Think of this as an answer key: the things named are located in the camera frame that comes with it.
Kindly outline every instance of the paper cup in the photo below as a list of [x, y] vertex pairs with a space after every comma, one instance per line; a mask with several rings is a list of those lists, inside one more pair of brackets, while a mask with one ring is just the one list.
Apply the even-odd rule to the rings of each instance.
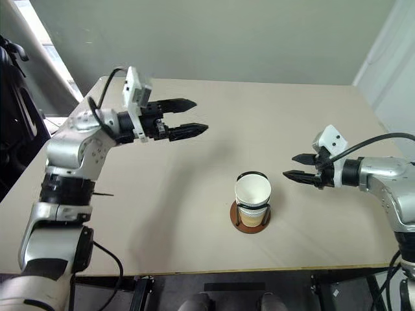
[[235, 184], [235, 195], [239, 216], [246, 227], [261, 225], [269, 208], [271, 184], [260, 172], [245, 172]]

